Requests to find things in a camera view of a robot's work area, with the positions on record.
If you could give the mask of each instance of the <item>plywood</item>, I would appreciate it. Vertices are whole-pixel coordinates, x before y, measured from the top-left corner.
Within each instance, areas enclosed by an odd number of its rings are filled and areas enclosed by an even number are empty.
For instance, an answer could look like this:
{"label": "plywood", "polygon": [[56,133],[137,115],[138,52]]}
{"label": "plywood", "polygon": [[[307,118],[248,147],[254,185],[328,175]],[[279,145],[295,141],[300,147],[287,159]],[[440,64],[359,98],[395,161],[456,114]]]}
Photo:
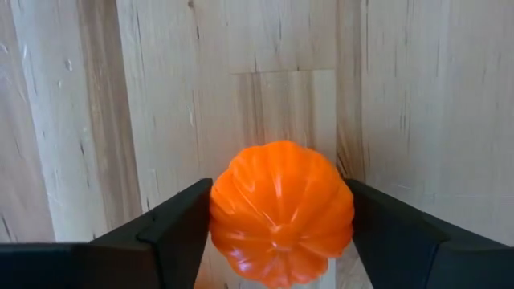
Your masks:
{"label": "plywood", "polygon": [[[344,177],[365,181],[362,146],[361,12],[365,2],[337,2],[337,168]],[[353,244],[337,260],[337,288],[371,288]]]}
{"label": "plywood", "polygon": [[335,161],[334,71],[234,76],[243,145],[293,140]]}
{"label": "plywood", "polygon": [[[217,177],[240,149],[221,3],[118,1],[144,210]],[[208,243],[198,285],[232,280]]]}
{"label": "plywood", "polygon": [[513,16],[505,1],[370,0],[362,21],[366,181],[510,245]]}
{"label": "plywood", "polygon": [[12,6],[58,241],[89,241],[141,213],[113,4]]}
{"label": "plywood", "polygon": [[0,2],[0,242],[54,240],[9,2]]}
{"label": "plywood", "polygon": [[336,0],[226,0],[230,72],[335,68]]}

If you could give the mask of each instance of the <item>pumpkin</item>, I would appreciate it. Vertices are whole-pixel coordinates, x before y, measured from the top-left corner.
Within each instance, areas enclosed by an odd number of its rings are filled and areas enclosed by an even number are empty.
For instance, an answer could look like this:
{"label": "pumpkin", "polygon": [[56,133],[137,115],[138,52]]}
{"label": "pumpkin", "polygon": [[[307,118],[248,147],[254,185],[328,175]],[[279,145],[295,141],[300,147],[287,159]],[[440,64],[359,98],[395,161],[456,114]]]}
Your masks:
{"label": "pumpkin", "polygon": [[309,283],[352,235],[353,195],[335,166],[290,141],[244,149],[214,183],[213,244],[242,277]]}

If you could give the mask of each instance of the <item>wooden wall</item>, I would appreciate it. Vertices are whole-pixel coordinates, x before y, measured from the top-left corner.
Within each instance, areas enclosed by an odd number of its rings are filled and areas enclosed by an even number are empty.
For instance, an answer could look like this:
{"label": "wooden wall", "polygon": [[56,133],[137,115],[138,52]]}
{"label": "wooden wall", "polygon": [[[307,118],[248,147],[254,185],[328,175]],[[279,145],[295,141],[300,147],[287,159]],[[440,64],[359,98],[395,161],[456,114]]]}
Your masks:
{"label": "wooden wall", "polygon": [[[243,147],[514,245],[508,0],[0,1],[0,242],[87,241]],[[309,287],[369,286],[354,248]],[[253,288],[209,245],[199,287]]]}

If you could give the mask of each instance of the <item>pumpkin rib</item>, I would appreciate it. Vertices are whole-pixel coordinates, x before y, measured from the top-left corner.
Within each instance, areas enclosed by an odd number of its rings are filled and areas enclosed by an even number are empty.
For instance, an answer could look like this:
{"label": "pumpkin rib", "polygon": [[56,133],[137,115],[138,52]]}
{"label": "pumpkin rib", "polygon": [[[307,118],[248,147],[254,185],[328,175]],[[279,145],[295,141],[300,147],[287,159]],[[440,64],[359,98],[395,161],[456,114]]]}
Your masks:
{"label": "pumpkin rib", "polygon": [[[273,156],[266,150],[266,149],[261,149],[262,151],[262,157],[264,160],[266,160],[266,162],[268,164],[272,164],[273,163]],[[279,224],[281,224],[283,222],[283,219],[284,219],[284,216],[283,216],[283,213],[284,213],[284,202],[283,202],[283,199],[282,199],[282,186],[277,184],[277,177],[280,177],[281,176],[281,173],[282,172],[277,172],[275,171],[276,170],[276,167],[272,166],[272,165],[269,165],[270,167],[270,170],[271,170],[271,174],[270,174],[270,180],[271,182],[273,183],[273,188],[275,189],[275,201],[276,201],[276,204],[277,204],[277,208],[279,210],[279,213],[278,213],[278,222]]]}
{"label": "pumpkin rib", "polygon": [[288,261],[294,264],[291,272],[294,276],[294,281],[297,283],[308,283],[327,270],[327,259],[324,256],[302,247],[297,247],[290,253]]}
{"label": "pumpkin rib", "polygon": [[[301,149],[301,152],[302,152],[302,154],[303,154],[303,155],[308,155],[308,154],[307,154],[307,153],[308,153],[308,151],[306,151],[306,150],[305,150],[305,148],[301,148],[301,147],[300,147],[300,149]],[[311,156],[311,155],[308,155],[308,159],[309,159],[309,160],[308,160],[308,169],[307,169],[307,171],[309,171],[309,172],[310,172],[310,171],[312,170],[312,160],[311,160],[311,159],[312,159],[312,156]],[[306,196],[307,196],[307,190],[306,190],[306,188],[308,188],[308,186],[309,186],[309,184],[310,184],[310,182],[311,182],[311,181],[312,181],[312,180],[311,180],[311,179],[309,179],[308,177],[304,177],[304,187],[303,187],[303,188],[302,188],[302,190],[301,190],[302,198],[301,198],[301,200],[298,202],[298,206],[295,208],[295,211],[293,212],[293,214],[291,214],[291,216],[290,216],[290,217],[289,217],[289,219],[287,220],[287,222],[288,222],[288,223],[292,224],[292,223],[294,222],[294,220],[295,220],[295,218],[296,218],[296,216],[297,216],[297,214],[298,214],[298,212],[299,212],[299,210],[300,210],[300,204],[302,204],[303,202],[305,202],[305,198],[306,198]]]}
{"label": "pumpkin rib", "polygon": [[255,236],[247,232],[235,231],[227,228],[221,229],[221,226],[215,226],[217,229],[216,234],[235,241],[248,241],[248,242],[269,242],[269,237]]}
{"label": "pumpkin rib", "polygon": [[284,259],[280,257],[280,253],[277,252],[277,259],[271,267],[267,276],[262,278],[262,282],[270,288],[277,287],[290,287],[290,281],[288,279],[287,270],[285,268]]}
{"label": "pumpkin rib", "polygon": [[247,258],[242,258],[240,260],[238,260],[237,264],[240,264],[240,263],[244,263],[244,262],[250,262],[250,261],[255,261],[255,260],[258,260],[259,258],[262,258],[263,257],[263,254],[270,254],[274,251],[273,247],[270,247],[268,250],[264,251],[264,252],[255,252],[256,256],[251,256],[251,257],[247,257]]}
{"label": "pumpkin rib", "polygon": [[[245,228],[239,228],[240,230],[245,230],[245,229],[254,230],[253,226],[256,226],[256,225],[259,225],[259,227],[261,227],[262,229],[269,227],[269,224],[262,218],[259,218],[258,214],[248,214],[247,211],[245,212],[245,210],[241,210],[241,208],[238,208],[235,205],[235,201],[237,201],[237,200],[231,200],[229,196],[225,195],[224,193],[221,193],[219,191],[219,187],[218,187],[218,186],[220,186],[220,182],[221,182],[222,188],[224,188],[224,189],[237,190],[237,187],[234,186],[233,174],[231,172],[227,172],[227,171],[222,173],[222,175],[216,181],[216,185],[212,189],[213,193],[211,194],[211,199],[215,200],[215,201],[211,202],[211,205],[210,205],[211,214],[214,211],[214,214],[212,214],[212,215],[216,216],[217,213],[222,213],[223,216],[218,216],[220,218],[223,218],[223,220],[220,220],[220,222],[227,223],[230,221],[231,218],[233,218],[235,213],[243,212],[244,216],[239,216],[240,218],[243,217],[243,220],[252,220],[255,223],[252,224],[252,226],[246,226]],[[245,200],[245,198],[243,197],[242,194],[239,194],[239,196],[240,196],[239,201],[247,203],[247,200]],[[223,206],[225,204],[230,204],[230,209],[231,209],[230,213],[227,212],[227,210],[226,210],[228,208],[226,206]],[[256,211],[256,208],[254,206],[251,206],[251,204],[248,204],[248,205],[250,207],[250,208],[248,208],[249,210],[254,210],[254,212]]]}
{"label": "pumpkin rib", "polygon": [[273,220],[271,220],[270,216],[268,216],[267,214],[261,214],[261,212],[259,212],[259,210],[257,210],[257,208],[255,207],[255,205],[248,199],[247,196],[244,195],[243,192],[241,192],[241,190],[239,189],[239,187],[235,184],[235,177],[234,175],[232,174],[231,175],[231,178],[232,178],[232,182],[234,184],[234,187],[235,187],[235,191],[237,191],[239,193],[239,195],[241,196],[241,198],[254,210],[254,212],[260,216],[261,218],[264,218],[266,219],[271,225],[271,226],[276,226],[276,224],[273,222]]}
{"label": "pumpkin rib", "polygon": [[279,256],[275,254],[275,257],[273,257],[273,260],[270,262],[269,266],[266,267],[266,270],[260,275],[260,279],[265,279],[269,276],[271,270],[273,270],[273,267],[275,264],[279,261]]}
{"label": "pumpkin rib", "polygon": [[[335,196],[332,195],[332,198],[336,198],[340,203],[344,203],[347,201],[346,198],[341,196],[343,193],[341,192],[344,190],[344,187],[346,187],[346,184],[342,181],[339,185],[339,188],[335,192]],[[317,218],[314,222],[309,222],[303,229],[304,234],[302,235],[302,238],[310,238],[310,237],[316,237],[316,236],[324,236],[326,234],[333,234],[333,232],[337,232],[340,230],[343,230],[344,228],[351,227],[352,226],[352,220],[353,216],[355,214],[354,208],[353,208],[353,198],[350,198],[351,204],[350,206],[340,206],[340,207],[330,207],[328,210],[322,211],[320,214],[317,214]],[[325,224],[329,224],[331,220],[334,218],[337,218],[337,220],[340,220],[339,222],[333,222],[330,227],[322,226]]]}
{"label": "pumpkin rib", "polygon": [[[267,150],[266,149],[263,149],[263,146],[255,146],[255,147],[252,147],[250,149],[255,149],[255,152],[251,154],[251,159],[249,161],[239,161],[239,165],[243,165],[243,166],[249,166],[252,168],[252,170],[255,172],[255,171],[258,171],[259,173],[262,173],[263,176],[261,177],[264,177],[264,179],[268,178],[268,179],[274,179],[270,172],[267,171],[266,169],[262,169],[260,166],[264,166],[264,167],[267,167],[269,166],[269,162],[268,162],[268,159],[267,159]],[[262,164],[258,164],[257,163],[257,160],[260,159],[263,163]],[[276,214],[276,217],[278,218],[278,220],[274,220],[274,218],[268,214],[266,214],[266,212],[262,212],[263,215],[265,216],[265,218],[273,225],[273,226],[276,226],[277,223],[280,223],[280,211],[281,211],[281,208],[279,207],[279,198],[276,194],[276,187],[275,187],[275,182],[274,182],[274,188],[275,188],[275,193],[272,193],[270,194],[270,196],[274,196],[275,197],[275,200],[270,200],[270,202],[275,202],[277,204],[277,207],[275,208],[277,210],[277,212],[274,212]]]}
{"label": "pumpkin rib", "polygon": [[286,283],[292,285],[292,276],[291,276],[291,266],[289,264],[289,254],[288,253],[282,253],[282,262],[284,262],[284,272],[286,275]]}
{"label": "pumpkin rib", "polygon": [[[211,219],[214,221],[214,222],[217,222],[218,224],[226,224],[226,220],[227,219],[230,219],[230,215],[227,214],[226,212],[224,212],[222,210],[222,208],[217,205],[217,204],[213,204],[212,206],[216,206],[218,207],[220,210],[219,211],[216,211],[215,213],[212,213],[211,211]],[[267,231],[267,226],[265,224],[262,224],[261,223],[261,226],[262,226],[262,231]],[[254,235],[255,233],[255,227],[243,227],[243,228],[240,228],[240,227],[237,227],[237,228],[234,228],[234,225],[232,224],[232,231],[233,232],[240,232],[240,233],[243,233],[243,234],[247,234],[249,235],[250,237],[253,237],[253,238],[257,238],[259,237],[258,235]]]}
{"label": "pumpkin rib", "polygon": [[[322,212],[322,211],[325,209],[325,206],[326,206],[328,203],[330,203],[330,202],[331,202],[331,199],[332,199],[331,197],[333,197],[333,195],[334,195],[334,193],[332,193],[332,195],[331,195],[330,197],[327,197],[326,202],[325,202],[322,206],[319,206],[319,207],[317,208],[317,210],[312,211],[311,217],[312,217],[312,216],[317,216],[320,212]],[[301,226],[301,228],[300,228],[299,230],[300,230],[300,231],[304,231],[304,230],[305,230],[305,228],[308,228],[308,227],[309,227],[309,225],[310,225],[314,220],[315,220],[315,218],[309,218],[309,219],[308,219],[308,221],[307,221],[306,223],[304,223],[304,224]]]}

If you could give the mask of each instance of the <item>wood grain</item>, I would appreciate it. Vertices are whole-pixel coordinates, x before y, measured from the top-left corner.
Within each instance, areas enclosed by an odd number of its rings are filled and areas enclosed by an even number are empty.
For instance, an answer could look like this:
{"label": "wood grain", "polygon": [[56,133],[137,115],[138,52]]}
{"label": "wood grain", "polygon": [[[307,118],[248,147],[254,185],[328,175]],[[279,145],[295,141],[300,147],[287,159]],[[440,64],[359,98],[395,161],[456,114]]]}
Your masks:
{"label": "wood grain", "polygon": [[55,239],[9,2],[0,2],[0,242]]}
{"label": "wood grain", "polygon": [[336,0],[226,0],[230,72],[335,68]]}
{"label": "wood grain", "polygon": [[113,1],[12,6],[58,241],[141,212]]}
{"label": "wood grain", "polygon": [[142,212],[116,0],[78,0],[100,191],[111,230]]}
{"label": "wood grain", "polygon": [[[216,178],[240,147],[221,0],[118,1],[141,200],[149,210],[201,177]],[[239,277],[208,242],[198,286]]]}
{"label": "wood grain", "polygon": [[370,0],[363,15],[367,182],[514,244],[514,4]]}
{"label": "wood grain", "polygon": [[[366,179],[362,146],[362,27],[360,0],[337,2],[337,168],[344,177]],[[371,288],[353,244],[337,260],[337,288]]]}
{"label": "wood grain", "polygon": [[243,147],[293,140],[335,161],[334,71],[234,76]]}
{"label": "wood grain", "polygon": [[337,2],[337,166],[343,176],[364,181],[361,4]]}

